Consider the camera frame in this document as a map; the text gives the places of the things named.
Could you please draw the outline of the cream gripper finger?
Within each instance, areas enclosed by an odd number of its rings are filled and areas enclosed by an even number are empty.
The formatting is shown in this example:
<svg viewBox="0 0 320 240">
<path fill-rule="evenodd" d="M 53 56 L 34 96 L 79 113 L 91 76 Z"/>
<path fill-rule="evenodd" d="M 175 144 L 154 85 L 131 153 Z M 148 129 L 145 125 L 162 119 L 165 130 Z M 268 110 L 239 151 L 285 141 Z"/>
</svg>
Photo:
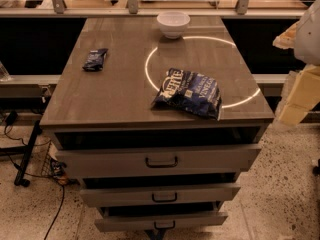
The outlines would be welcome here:
<svg viewBox="0 0 320 240">
<path fill-rule="evenodd" d="M 296 39 L 297 22 L 273 40 L 273 46 L 280 49 L 293 49 Z"/>
<path fill-rule="evenodd" d="M 308 114 L 308 110 L 293 104 L 284 104 L 278 109 L 278 120 L 288 126 L 299 124 Z"/>
</svg>

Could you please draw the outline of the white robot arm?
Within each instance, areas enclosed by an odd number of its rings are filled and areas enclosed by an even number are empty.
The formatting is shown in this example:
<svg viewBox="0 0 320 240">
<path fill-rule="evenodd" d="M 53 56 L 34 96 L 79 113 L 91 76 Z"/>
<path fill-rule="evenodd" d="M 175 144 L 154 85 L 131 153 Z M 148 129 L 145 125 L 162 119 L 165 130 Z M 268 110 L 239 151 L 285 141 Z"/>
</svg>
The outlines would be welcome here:
<svg viewBox="0 0 320 240">
<path fill-rule="evenodd" d="M 283 124 L 297 125 L 320 102 L 320 0 L 315 0 L 298 22 L 277 36 L 273 45 L 292 49 L 295 58 L 305 63 L 278 114 Z"/>
</svg>

